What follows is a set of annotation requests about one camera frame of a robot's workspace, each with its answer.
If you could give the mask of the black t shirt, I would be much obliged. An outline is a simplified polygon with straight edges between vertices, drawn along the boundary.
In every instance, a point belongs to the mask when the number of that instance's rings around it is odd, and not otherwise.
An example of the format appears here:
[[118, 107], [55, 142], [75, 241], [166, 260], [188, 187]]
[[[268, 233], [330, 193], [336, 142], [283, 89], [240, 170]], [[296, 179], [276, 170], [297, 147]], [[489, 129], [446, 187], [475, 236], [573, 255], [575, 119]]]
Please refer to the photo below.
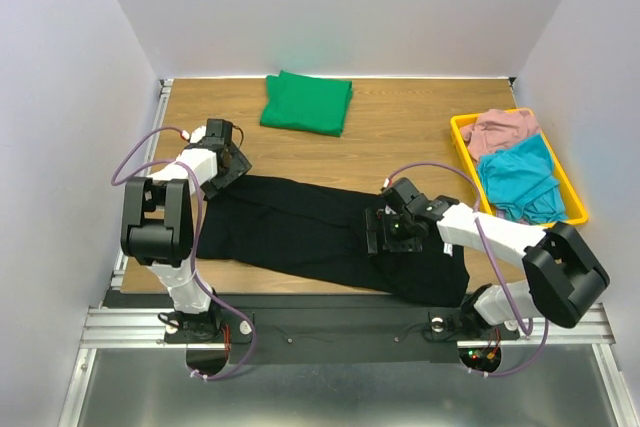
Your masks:
[[429, 236], [419, 252], [368, 254], [365, 211], [384, 205], [374, 194], [245, 175], [208, 201], [197, 256], [459, 306], [469, 284], [462, 248], [446, 254]]

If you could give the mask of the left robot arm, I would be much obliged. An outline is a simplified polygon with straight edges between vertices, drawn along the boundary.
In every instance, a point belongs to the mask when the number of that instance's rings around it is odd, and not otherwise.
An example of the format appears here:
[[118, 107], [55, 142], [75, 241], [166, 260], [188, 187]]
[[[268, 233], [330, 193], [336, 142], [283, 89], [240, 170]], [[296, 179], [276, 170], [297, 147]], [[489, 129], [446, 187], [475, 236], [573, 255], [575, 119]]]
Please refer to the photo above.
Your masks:
[[209, 119], [191, 132], [171, 130], [186, 142], [177, 157], [122, 176], [133, 156], [128, 153], [111, 177], [113, 186], [124, 187], [120, 246], [169, 294], [173, 311], [159, 316], [166, 334], [211, 342], [228, 337], [230, 327], [215, 290], [196, 267], [204, 202], [246, 174], [251, 164], [233, 141], [242, 129], [231, 121]]

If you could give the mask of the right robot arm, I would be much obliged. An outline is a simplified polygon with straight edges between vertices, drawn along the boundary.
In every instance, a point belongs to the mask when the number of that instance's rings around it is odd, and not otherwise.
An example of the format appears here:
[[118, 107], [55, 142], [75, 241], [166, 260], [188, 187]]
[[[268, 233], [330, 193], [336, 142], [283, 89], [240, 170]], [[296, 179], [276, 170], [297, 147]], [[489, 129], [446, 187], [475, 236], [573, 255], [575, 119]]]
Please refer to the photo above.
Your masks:
[[524, 225], [481, 213], [457, 199], [430, 199], [407, 178], [387, 182], [382, 206], [365, 211], [367, 251], [423, 251], [427, 240], [452, 254], [457, 247], [484, 252], [489, 261], [520, 266], [525, 280], [479, 288], [461, 306], [460, 325], [482, 337], [496, 325], [543, 317], [575, 327], [610, 285], [610, 277], [577, 229], [556, 222]]

